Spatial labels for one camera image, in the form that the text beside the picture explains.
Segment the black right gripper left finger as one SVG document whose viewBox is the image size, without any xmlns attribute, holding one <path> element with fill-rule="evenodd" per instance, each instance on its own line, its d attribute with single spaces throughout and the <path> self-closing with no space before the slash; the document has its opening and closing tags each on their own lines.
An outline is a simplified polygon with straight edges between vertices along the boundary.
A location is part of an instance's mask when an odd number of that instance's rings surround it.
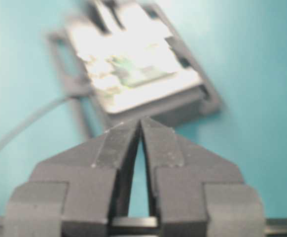
<svg viewBox="0 0 287 237">
<path fill-rule="evenodd" d="M 10 197 L 7 237 L 106 237 L 114 215 L 128 212 L 139 122 L 38 163 Z"/>
</svg>

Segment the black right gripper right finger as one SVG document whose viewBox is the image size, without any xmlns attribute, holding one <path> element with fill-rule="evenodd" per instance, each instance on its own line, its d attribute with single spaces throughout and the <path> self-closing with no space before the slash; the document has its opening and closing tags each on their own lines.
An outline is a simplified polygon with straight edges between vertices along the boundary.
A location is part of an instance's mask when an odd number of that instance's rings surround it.
<svg viewBox="0 0 287 237">
<path fill-rule="evenodd" d="M 161 236 L 264 236 L 263 204 L 237 165 L 151 118 L 141 129 Z"/>
</svg>

